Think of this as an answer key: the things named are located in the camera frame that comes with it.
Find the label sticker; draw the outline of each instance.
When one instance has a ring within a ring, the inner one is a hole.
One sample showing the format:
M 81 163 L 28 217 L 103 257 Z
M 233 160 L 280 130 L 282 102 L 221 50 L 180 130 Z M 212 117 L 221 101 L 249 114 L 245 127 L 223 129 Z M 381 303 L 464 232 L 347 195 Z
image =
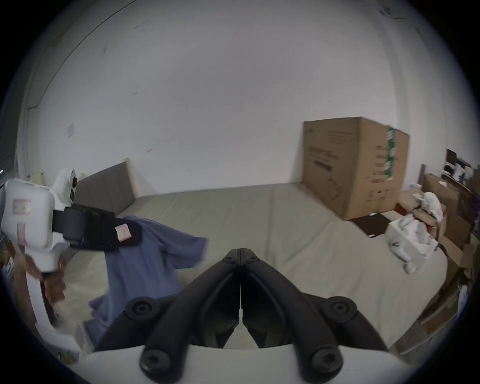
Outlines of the label sticker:
M 124 241 L 132 238 L 130 230 L 128 229 L 128 225 L 126 224 L 122 224 L 122 225 L 119 225 L 118 227 L 115 227 L 115 230 L 117 231 L 117 237 L 119 241 Z
M 385 161 L 384 174 L 387 176 L 386 181 L 393 180 L 393 161 L 395 156 L 395 128 L 387 127 L 387 156 Z
M 25 241 L 25 223 L 17 223 L 17 243 L 27 245 Z
M 13 201 L 13 214 L 30 216 L 32 214 L 32 200 L 15 199 Z

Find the black screw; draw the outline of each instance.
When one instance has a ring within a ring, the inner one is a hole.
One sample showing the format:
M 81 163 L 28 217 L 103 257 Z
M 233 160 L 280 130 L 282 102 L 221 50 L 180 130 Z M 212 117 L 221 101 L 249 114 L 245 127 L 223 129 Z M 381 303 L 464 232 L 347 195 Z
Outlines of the black screw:
M 152 310 L 152 306 L 144 301 L 141 301 L 133 306 L 133 313 L 137 315 L 145 315 Z
M 149 373 L 159 374 L 170 369 L 172 362 L 170 356 L 159 349 L 144 351 L 140 358 L 140 367 Z
M 342 365 L 342 355 L 334 347 L 319 349 L 312 357 L 312 368 L 321 374 L 334 373 L 342 368 Z
M 348 305 L 342 301 L 335 303 L 332 305 L 332 309 L 340 314 L 345 314 L 348 312 Z

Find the cardboard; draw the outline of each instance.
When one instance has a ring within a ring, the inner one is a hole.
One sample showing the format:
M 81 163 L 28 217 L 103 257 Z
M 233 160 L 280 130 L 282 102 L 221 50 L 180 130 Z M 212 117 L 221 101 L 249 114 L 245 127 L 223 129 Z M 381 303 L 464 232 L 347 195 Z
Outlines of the cardboard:
M 448 258 L 450 258 L 459 268 L 473 267 L 473 259 L 476 250 L 473 244 L 467 244 L 462 251 L 447 237 L 444 237 L 440 243 L 445 247 Z
M 344 220 L 395 208 L 409 135 L 361 117 L 306 121 L 303 128 L 303 183 L 328 208 Z
M 472 189 L 480 195 L 480 166 L 473 171 Z
M 445 180 L 447 183 L 451 184 L 453 187 L 457 188 L 457 190 L 465 196 L 467 200 L 472 198 L 472 191 L 468 189 L 465 185 L 460 184 L 458 181 L 453 179 L 451 176 L 442 175 L 442 179 Z
M 460 192 L 453 185 L 448 184 L 444 187 L 440 182 L 445 182 L 442 178 L 438 176 L 428 174 L 425 175 L 425 183 L 423 184 L 422 190 L 424 192 L 432 192 L 437 195 L 438 200 L 443 205 L 446 205 L 448 213 L 450 216 L 456 215 L 458 210 L 458 202 L 460 200 Z
M 459 274 L 459 271 L 460 267 L 452 259 L 447 257 L 447 276 L 445 278 L 444 284 L 442 285 L 442 290 L 447 289 L 454 277 Z
M 459 215 L 450 215 L 447 222 L 445 236 L 463 250 L 465 244 L 470 243 L 471 225 Z

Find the blue cloth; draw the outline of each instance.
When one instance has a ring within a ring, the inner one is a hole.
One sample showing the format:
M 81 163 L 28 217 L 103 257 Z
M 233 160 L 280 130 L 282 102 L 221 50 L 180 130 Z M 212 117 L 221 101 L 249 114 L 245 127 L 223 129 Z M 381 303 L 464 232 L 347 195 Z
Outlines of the blue cloth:
M 155 221 L 136 216 L 125 219 L 142 227 L 142 243 L 105 252 L 108 293 L 90 302 L 93 319 L 84 323 L 94 347 L 130 300 L 180 293 L 182 285 L 175 269 L 195 266 L 207 242 L 205 238 L 187 235 Z

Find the green tape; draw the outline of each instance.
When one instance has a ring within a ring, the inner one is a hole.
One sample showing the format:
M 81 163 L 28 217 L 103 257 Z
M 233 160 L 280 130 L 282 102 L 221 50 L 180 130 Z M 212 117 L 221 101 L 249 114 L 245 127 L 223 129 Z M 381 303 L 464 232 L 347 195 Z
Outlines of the green tape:
M 387 161 L 385 162 L 385 172 L 387 181 L 393 180 L 393 160 L 395 157 L 395 128 L 387 127 Z

